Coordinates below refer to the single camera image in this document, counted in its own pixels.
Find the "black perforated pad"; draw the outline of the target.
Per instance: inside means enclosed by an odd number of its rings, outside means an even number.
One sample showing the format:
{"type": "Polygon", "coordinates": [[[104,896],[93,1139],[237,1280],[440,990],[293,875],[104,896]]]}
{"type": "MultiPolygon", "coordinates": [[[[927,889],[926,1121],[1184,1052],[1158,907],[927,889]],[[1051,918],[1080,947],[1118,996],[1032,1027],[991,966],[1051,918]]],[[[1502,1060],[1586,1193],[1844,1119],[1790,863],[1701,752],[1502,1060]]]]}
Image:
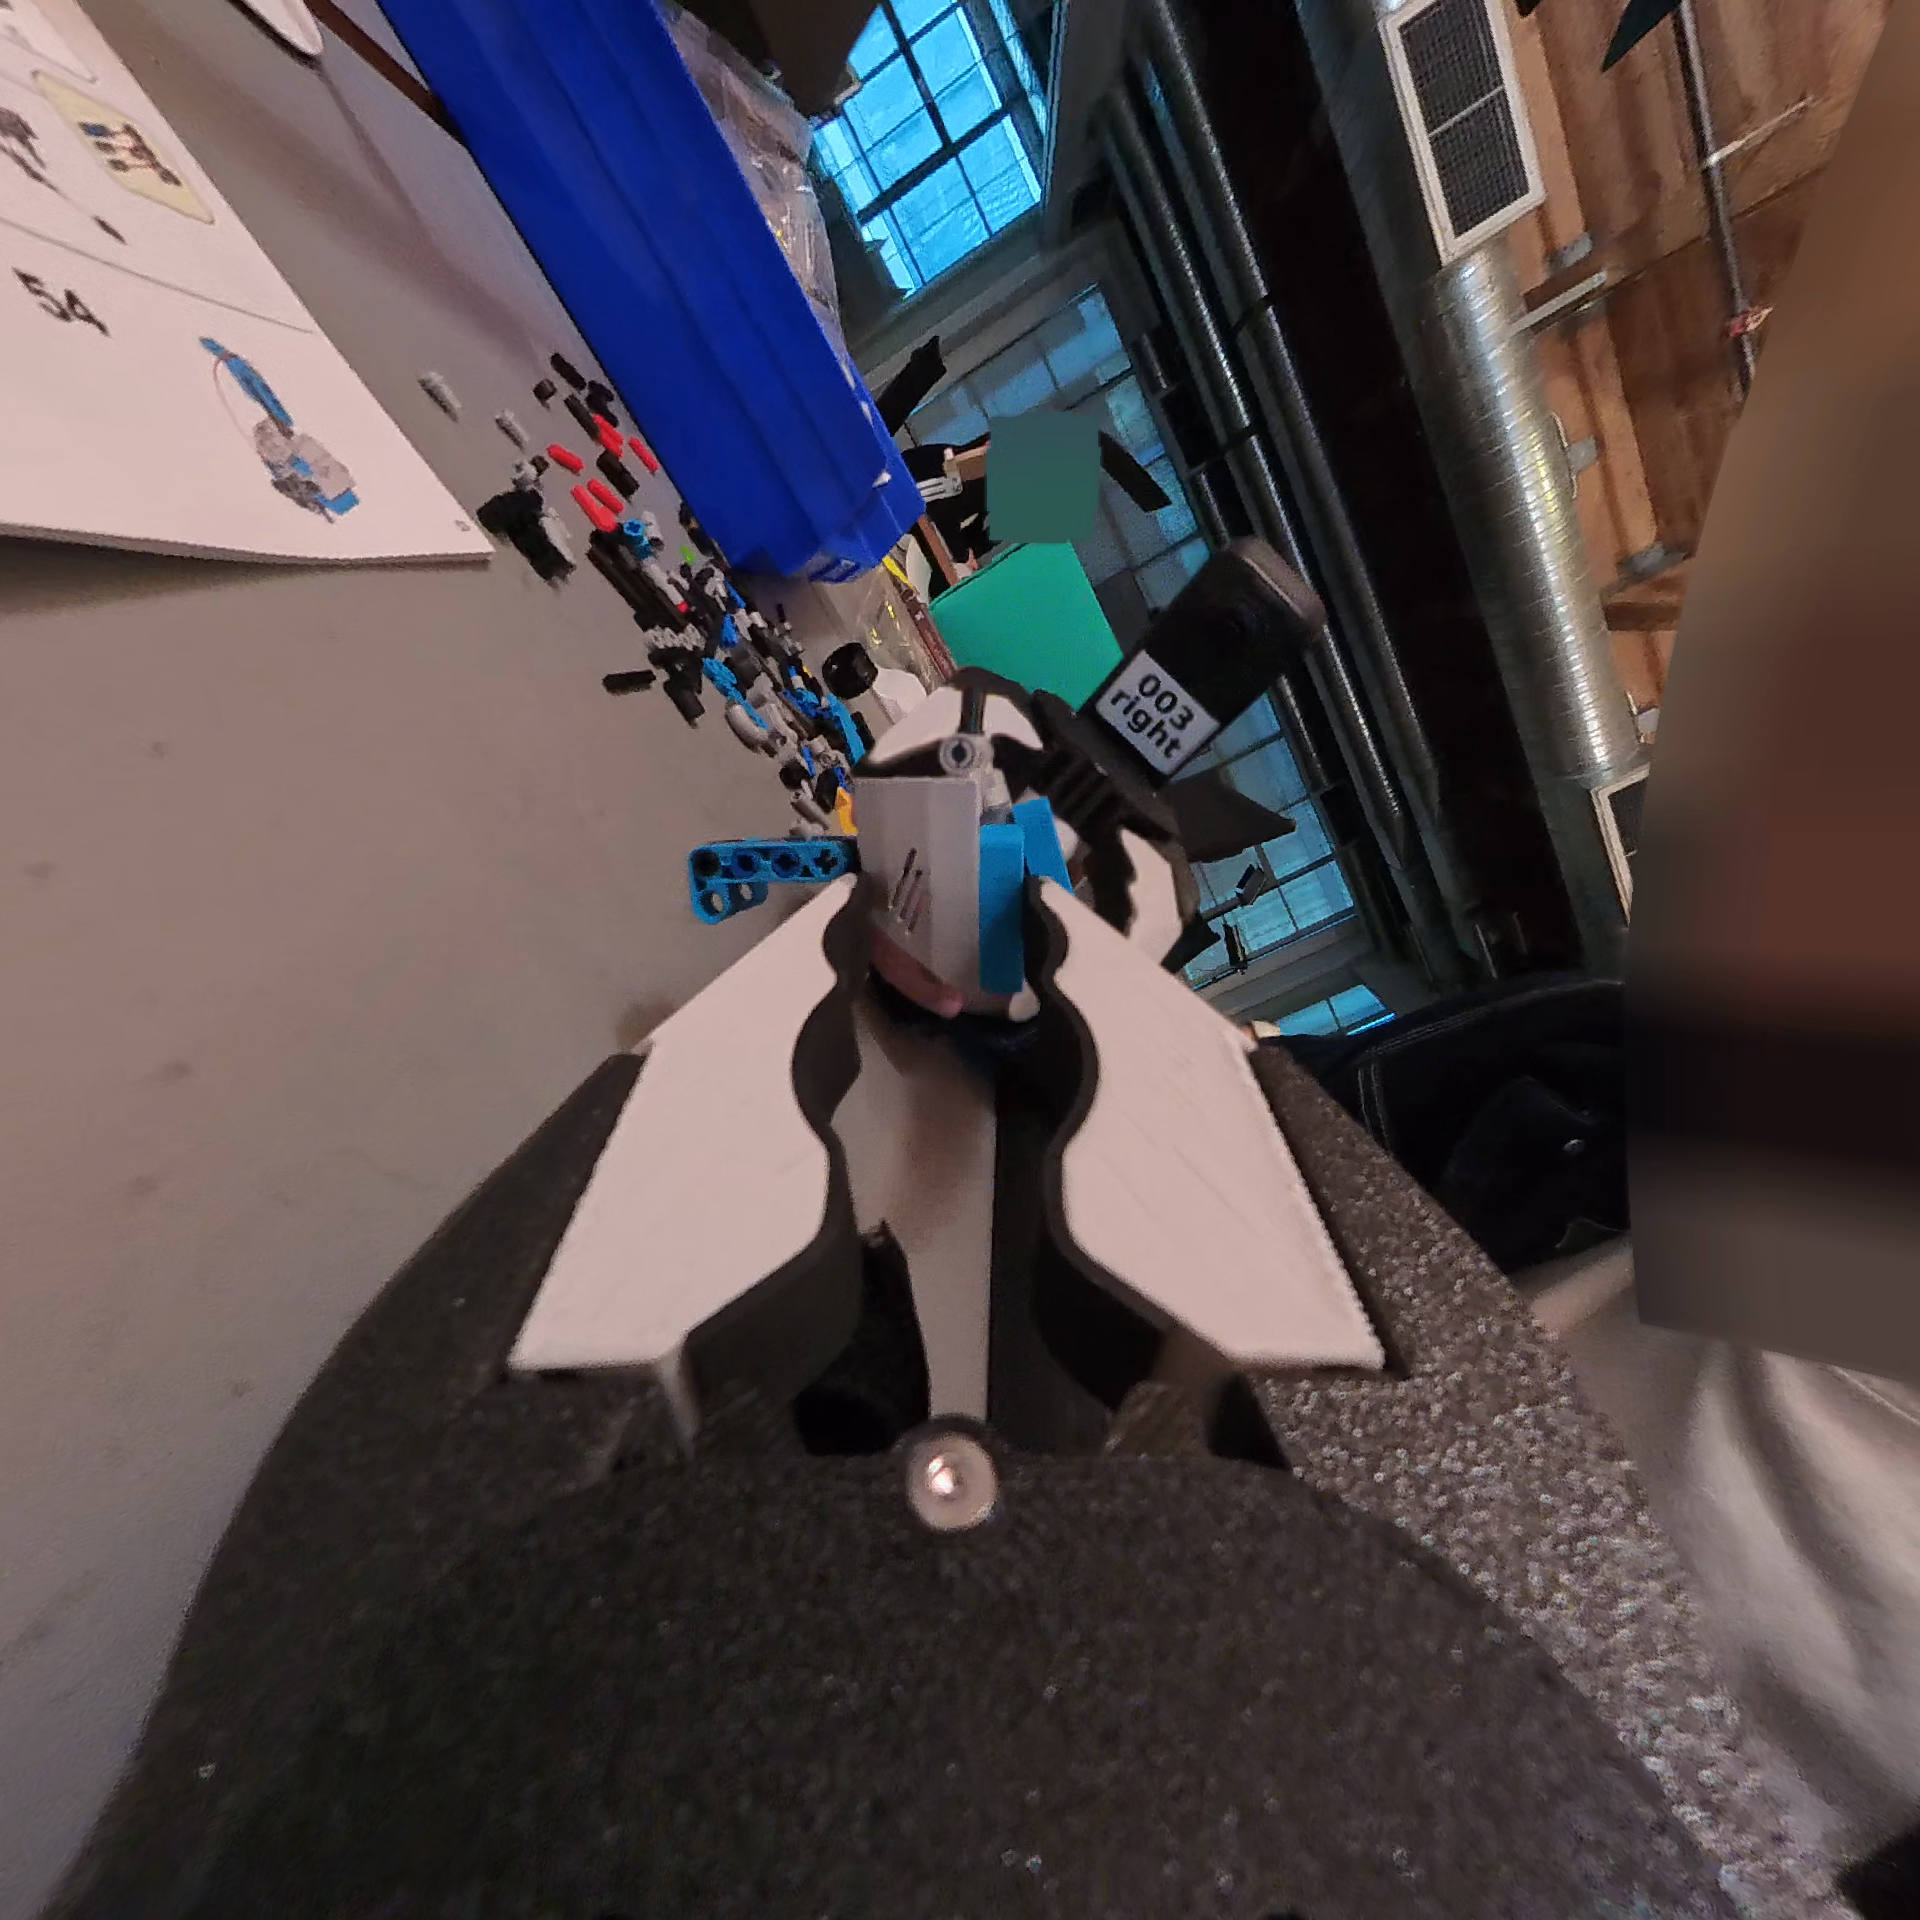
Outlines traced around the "black perforated pad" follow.
{"type": "Polygon", "coordinates": [[[1051,1132],[1037,1048],[1013,1036],[983,1052],[995,1103],[988,1427],[1011,1450],[1088,1456],[1101,1450],[1111,1416],[1054,1358],[1037,1316],[1040,1154],[1051,1132]]]}

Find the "teal felt bag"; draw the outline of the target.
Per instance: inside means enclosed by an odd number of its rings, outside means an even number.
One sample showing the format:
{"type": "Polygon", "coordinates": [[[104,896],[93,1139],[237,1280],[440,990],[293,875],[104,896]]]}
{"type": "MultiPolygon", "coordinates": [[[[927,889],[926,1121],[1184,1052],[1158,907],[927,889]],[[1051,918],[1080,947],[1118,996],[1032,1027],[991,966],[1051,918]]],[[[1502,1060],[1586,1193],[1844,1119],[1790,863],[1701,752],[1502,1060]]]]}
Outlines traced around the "teal felt bag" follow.
{"type": "Polygon", "coordinates": [[[1069,708],[1119,665],[1112,624],[1072,544],[1004,544],[927,610],[954,665],[1050,690],[1069,708]]]}

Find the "white air vent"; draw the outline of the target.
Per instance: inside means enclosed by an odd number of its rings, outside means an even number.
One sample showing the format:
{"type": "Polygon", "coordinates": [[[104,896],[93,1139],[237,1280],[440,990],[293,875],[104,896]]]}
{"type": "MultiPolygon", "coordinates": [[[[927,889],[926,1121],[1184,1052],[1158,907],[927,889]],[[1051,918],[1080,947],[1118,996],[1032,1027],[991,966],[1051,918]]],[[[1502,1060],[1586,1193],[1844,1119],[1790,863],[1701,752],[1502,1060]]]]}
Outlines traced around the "white air vent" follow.
{"type": "Polygon", "coordinates": [[[1496,2],[1400,2],[1379,36],[1443,265],[1546,204],[1520,67],[1496,2]]]}

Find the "grey panel brick assembly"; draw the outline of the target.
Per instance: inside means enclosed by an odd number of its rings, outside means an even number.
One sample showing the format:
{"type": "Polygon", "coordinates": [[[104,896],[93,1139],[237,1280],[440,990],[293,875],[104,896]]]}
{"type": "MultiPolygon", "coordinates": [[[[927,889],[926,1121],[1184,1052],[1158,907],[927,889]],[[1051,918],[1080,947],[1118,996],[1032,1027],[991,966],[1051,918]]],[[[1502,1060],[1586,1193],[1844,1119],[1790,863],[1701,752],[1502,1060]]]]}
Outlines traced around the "grey panel brick assembly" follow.
{"type": "Polygon", "coordinates": [[[967,994],[971,1017],[1026,1020],[1026,891],[1072,882],[1072,830],[1021,780],[973,785],[902,777],[850,787],[850,830],[786,839],[725,839],[686,857],[692,915],[717,926],[760,905],[778,886],[854,881],[877,934],[967,994]]]}

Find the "grey desk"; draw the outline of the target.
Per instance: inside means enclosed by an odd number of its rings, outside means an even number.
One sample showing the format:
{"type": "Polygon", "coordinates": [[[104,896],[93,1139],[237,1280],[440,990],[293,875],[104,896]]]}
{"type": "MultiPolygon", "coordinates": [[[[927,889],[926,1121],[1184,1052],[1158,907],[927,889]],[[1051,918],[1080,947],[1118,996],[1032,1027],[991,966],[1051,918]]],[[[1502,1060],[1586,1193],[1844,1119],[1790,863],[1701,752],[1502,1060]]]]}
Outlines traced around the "grey desk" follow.
{"type": "Polygon", "coordinates": [[[788,818],[589,564],[4,542],[4,1916],[111,1795],[204,1567],[352,1320],[775,918],[788,818]]]}

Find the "clear plastic bags bundle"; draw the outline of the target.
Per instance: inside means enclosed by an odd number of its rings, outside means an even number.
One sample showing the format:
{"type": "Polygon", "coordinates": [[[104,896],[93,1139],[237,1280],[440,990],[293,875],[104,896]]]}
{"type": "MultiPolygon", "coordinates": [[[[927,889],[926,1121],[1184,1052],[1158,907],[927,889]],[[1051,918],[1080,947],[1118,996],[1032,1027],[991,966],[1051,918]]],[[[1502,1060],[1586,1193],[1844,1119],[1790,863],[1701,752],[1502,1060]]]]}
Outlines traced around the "clear plastic bags bundle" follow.
{"type": "Polygon", "coordinates": [[[840,346],[832,252],[810,176],[812,126],[780,87],[680,6],[655,8],[813,315],[840,346]]]}

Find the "silver ventilation duct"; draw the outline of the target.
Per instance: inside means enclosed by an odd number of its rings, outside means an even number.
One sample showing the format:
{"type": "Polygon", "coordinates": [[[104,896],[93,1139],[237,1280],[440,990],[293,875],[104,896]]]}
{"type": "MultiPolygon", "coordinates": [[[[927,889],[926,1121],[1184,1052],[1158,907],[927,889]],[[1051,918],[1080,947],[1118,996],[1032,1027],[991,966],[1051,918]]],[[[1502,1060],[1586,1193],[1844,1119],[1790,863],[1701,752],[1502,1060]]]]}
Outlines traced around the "silver ventilation duct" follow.
{"type": "Polygon", "coordinates": [[[1643,747],[1506,255],[1439,267],[1414,321],[1430,460],[1527,766],[1540,785],[1628,777],[1643,747]]]}

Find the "blue plastic bin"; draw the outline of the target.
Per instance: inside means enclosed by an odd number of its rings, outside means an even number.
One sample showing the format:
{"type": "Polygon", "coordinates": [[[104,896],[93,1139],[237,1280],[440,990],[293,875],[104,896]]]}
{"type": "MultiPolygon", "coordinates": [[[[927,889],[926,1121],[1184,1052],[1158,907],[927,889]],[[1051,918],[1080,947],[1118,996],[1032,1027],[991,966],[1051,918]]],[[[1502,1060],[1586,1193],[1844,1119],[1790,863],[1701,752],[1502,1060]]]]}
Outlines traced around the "blue plastic bin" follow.
{"type": "Polygon", "coordinates": [[[382,12],[727,560],[877,570],[922,495],[659,8],[382,12]]]}

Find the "pile of small brick parts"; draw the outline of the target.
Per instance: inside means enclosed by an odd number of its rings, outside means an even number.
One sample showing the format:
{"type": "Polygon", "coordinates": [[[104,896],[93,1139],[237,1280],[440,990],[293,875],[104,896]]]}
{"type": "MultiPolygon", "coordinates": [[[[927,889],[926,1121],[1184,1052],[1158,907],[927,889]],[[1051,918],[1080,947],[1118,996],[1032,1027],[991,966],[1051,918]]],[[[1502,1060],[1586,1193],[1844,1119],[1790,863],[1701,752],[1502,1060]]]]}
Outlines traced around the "pile of small brick parts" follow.
{"type": "Polygon", "coordinates": [[[874,738],[804,663],[784,606],[760,608],[717,542],[679,506],[680,547],[640,506],[660,476],[605,380],[552,352],[535,407],[563,410],[572,440],[539,444],[511,414],[496,430],[516,451],[508,488],[476,508],[480,528],[550,588],[589,570],[630,616],[644,663],[605,676],[614,698],[659,690],[687,727],[715,713],[780,775],[799,832],[853,834],[853,772],[874,738]]]}

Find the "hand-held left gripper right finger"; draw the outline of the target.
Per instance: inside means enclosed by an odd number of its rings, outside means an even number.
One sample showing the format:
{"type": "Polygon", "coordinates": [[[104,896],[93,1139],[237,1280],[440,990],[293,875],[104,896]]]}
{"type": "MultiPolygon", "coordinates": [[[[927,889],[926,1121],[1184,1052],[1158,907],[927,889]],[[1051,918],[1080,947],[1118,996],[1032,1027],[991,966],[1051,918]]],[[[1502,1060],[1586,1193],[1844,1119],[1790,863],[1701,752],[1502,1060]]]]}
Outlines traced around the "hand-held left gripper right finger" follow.
{"type": "Polygon", "coordinates": [[[1255,1048],[1060,882],[1032,881],[1042,1033],[1069,1095],[1047,1142],[1047,1250],[1234,1370],[1381,1370],[1384,1345],[1311,1200],[1255,1048]]]}

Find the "instruction booklet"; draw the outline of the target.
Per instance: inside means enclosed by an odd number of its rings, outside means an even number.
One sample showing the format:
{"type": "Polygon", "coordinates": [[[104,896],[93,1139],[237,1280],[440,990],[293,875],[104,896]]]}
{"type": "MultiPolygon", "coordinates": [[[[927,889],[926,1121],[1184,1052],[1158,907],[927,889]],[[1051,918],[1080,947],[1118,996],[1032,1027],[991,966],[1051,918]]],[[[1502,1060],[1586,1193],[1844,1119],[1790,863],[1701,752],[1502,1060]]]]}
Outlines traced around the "instruction booklet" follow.
{"type": "Polygon", "coordinates": [[[77,6],[4,6],[4,537],[480,562],[382,410],[77,6]]]}

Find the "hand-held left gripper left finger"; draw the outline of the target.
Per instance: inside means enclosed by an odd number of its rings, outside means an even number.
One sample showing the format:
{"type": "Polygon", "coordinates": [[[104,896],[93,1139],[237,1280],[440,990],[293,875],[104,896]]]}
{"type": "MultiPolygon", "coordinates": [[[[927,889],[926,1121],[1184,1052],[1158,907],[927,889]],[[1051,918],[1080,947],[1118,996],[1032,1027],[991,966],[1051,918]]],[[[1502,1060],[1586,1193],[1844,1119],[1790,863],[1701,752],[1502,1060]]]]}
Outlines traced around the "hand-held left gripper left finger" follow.
{"type": "Polygon", "coordinates": [[[840,878],[664,1020],[509,1368],[812,1378],[856,1320],[832,1122],[859,1078],[868,921],[840,878]]]}

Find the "person's right hand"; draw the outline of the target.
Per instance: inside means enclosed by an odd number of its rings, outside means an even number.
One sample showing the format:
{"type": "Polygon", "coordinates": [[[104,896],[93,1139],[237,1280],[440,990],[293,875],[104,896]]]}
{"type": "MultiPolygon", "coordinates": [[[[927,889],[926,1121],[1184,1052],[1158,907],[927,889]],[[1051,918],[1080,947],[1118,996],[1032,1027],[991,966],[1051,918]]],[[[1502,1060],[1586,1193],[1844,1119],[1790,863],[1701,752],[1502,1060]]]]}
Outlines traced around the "person's right hand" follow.
{"type": "Polygon", "coordinates": [[[870,968],[902,1001],[933,1017],[950,1020],[967,1011],[970,996],[963,990],[927,971],[918,958],[877,934],[870,939],[870,968]]]}

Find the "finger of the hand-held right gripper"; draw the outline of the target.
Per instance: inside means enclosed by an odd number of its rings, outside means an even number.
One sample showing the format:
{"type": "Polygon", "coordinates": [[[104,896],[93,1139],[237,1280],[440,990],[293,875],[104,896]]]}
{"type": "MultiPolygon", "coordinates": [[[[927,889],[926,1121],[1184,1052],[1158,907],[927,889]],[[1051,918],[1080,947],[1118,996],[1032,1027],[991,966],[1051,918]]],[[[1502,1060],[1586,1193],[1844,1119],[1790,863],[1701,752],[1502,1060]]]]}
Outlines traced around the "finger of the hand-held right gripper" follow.
{"type": "Polygon", "coordinates": [[[1093,841],[1093,910],[1144,960],[1182,966],[1192,921],[1192,871],[1182,846],[1136,830],[1100,834],[1093,841]]]}
{"type": "Polygon", "coordinates": [[[1047,738],[1024,690],[999,679],[958,679],[934,689],[868,751],[868,785],[943,777],[995,785],[1026,780],[1047,738]]]}

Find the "person's white shirt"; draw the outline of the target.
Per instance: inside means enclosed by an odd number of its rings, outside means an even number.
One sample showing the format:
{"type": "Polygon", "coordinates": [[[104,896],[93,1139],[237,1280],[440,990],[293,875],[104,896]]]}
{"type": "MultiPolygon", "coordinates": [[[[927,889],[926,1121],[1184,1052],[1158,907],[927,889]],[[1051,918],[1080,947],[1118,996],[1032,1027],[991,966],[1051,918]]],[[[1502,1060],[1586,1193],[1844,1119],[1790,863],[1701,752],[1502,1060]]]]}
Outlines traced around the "person's white shirt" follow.
{"type": "Polygon", "coordinates": [[[1916,1834],[1916,1386],[1643,1323],[1629,1240],[1515,1286],[1645,1481],[1802,1832],[1838,1865],[1916,1834]]]}

